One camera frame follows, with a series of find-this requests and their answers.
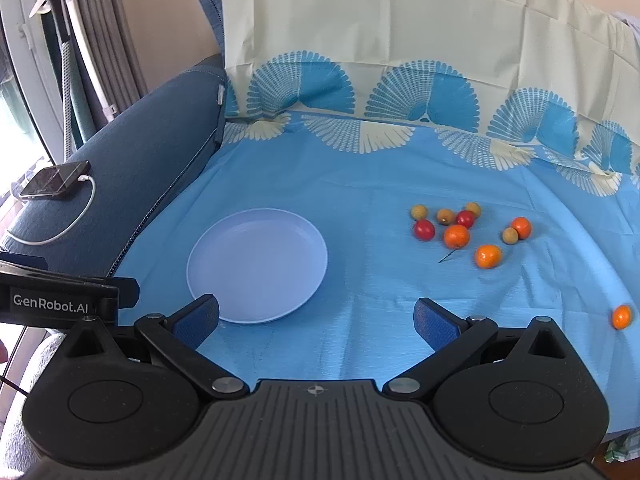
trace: gray curtain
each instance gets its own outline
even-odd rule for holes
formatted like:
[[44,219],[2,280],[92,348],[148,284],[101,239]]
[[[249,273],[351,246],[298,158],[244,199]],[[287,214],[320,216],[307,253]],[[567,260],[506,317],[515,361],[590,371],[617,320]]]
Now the gray curtain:
[[[78,0],[78,7],[104,92],[108,101],[117,106],[118,113],[123,112],[147,89],[122,0]],[[94,116],[98,115],[96,112],[101,114],[102,110],[94,110]]]

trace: white fan pattern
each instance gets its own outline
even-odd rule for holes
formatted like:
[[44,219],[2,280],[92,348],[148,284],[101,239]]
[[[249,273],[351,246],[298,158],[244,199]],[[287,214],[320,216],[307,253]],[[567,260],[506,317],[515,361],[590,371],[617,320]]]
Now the white fan pattern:
[[281,135],[291,119],[290,114],[280,114],[272,121],[260,119],[252,123],[225,124],[222,145],[239,142],[242,139],[269,140]]
[[436,129],[442,145],[467,162],[489,170],[510,170],[528,166],[535,156],[533,148],[518,147],[497,139],[456,130]]
[[580,189],[596,196],[610,196],[618,191],[622,180],[620,173],[593,173],[597,169],[595,164],[590,168],[547,148],[544,150],[549,162],[556,165],[556,171]]
[[303,115],[304,125],[328,146],[341,152],[372,153],[404,146],[414,128],[357,119],[332,119]]

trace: plate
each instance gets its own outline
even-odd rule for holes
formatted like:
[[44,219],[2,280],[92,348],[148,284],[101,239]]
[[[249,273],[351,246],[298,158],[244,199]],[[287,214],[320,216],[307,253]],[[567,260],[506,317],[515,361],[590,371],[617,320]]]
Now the plate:
[[187,261],[187,284],[194,298],[216,297],[220,319],[264,323],[306,303],[326,264],[324,238],[311,222],[281,209],[249,209],[200,237]]

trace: fruit stem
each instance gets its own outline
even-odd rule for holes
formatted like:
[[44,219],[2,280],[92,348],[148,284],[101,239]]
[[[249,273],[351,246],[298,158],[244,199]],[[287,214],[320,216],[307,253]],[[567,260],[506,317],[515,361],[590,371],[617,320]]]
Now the fruit stem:
[[449,254],[447,254],[443,259],[441,259],[438,263],[441,264],[444,260],[449,258],[453,253],[455,253],[457,249],[453,249]]

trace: metal screw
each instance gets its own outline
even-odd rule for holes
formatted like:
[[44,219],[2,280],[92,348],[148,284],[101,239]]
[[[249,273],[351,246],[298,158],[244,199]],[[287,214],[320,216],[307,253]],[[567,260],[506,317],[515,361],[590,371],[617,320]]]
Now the metal screw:
[[388,385],[395,394],[412,394],[420,389],[420,383],[411,377],[396,377],[391,379]]
[[220,377],[211,387],[221,394],[234,394],[244,388],[244,383],[237,377]]

